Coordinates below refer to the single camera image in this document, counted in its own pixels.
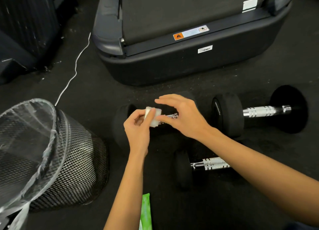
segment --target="treadmill belt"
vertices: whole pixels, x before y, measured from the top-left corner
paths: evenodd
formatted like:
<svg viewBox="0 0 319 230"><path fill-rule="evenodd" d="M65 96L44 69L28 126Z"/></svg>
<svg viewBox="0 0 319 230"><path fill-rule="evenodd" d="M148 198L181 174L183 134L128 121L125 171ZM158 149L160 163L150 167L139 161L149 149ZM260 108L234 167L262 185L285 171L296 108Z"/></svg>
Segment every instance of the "treadmill belt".
<svg viewBox="0 0 319 230"><path fill-rule="evenodd" d="M251 8L243 6L244 1L247 0L122 0L123 37L130 45L182 32Z"/></svg>

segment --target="white cord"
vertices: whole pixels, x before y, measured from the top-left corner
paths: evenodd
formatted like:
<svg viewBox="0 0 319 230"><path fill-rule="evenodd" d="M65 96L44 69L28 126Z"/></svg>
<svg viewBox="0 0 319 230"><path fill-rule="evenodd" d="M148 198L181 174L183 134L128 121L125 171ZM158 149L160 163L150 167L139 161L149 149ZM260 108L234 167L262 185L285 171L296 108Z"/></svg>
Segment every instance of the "white cord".
<svg viewBox="0 0 319 230"><path fill-rule="evenodd" d="M63 91L61 92L61 94L59 95L58 97L58 100L56 101L56 103L54 104L54 106L57 106L57 104L59 103L59 100L62 96L62 94L65 92L65 90L68 88L70 82L77 76L78 72L77 72L77 65L78 65L78 59L80 58L81 54L83 53L83 51L85 51L85 49L87 47L89 47L89 44L90 44L90 37L91 37L91 33L89 34L89 38L87 39L88 40L88 43L87 43L87 46L80 52L80 54L78 55L78 58L75 60L75 75L69 80L68 84L66 85L66 87L63 89Z"/></svg>

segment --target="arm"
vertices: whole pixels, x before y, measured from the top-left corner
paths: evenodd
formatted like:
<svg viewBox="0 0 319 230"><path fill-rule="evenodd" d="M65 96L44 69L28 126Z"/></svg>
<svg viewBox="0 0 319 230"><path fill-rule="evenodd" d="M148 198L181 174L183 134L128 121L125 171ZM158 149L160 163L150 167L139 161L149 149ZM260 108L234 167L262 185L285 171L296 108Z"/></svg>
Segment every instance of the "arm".
<svg viewBox="0 0 319 230"><path fill-rule="evenodd" d="M146 119L145 110L136 110L125 121L124 128L130 142L130 155L104 230L139 228L143 193L143 165L150 141L149 126L154 118L152 109Z"/></svg>
<svg viewBox="0 0 319 230"><path fill-rule="evenodd" d="M171 94L161 96L155 102L175 107L179 112L177 119L161 115L157 120L203 143L296 220L319 226L318 181L210 127L192 100Z"/></svg>

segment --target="orange warning symbol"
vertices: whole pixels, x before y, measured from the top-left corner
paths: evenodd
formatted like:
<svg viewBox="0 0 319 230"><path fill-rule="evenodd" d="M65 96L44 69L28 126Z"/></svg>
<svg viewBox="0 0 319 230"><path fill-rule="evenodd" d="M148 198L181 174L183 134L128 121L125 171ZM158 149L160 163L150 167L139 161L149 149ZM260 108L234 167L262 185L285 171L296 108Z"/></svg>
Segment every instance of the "orange warning symbol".
<svg viewBox="0 0 319 230"><path fill-rule="evenodd" d="M178 33L178 34L175 34L175 35L173 35L173 36L174 36L174 39L175 39L175 40L180 40L180 39L184 38L184 36L183 36L182 33Z"/></svg>

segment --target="black mesh basket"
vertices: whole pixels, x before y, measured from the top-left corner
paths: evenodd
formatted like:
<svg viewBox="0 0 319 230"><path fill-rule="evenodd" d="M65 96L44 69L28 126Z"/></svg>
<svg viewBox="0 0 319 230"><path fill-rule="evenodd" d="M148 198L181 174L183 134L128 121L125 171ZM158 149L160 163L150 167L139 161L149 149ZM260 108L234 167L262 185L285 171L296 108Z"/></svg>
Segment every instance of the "black mesh basket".
<svg viewBox="0 0 319 230"><path fill-rule="evenodd" d="M105 143L43 99L0 115L0 216L88 204L109 176Z"/></svg>

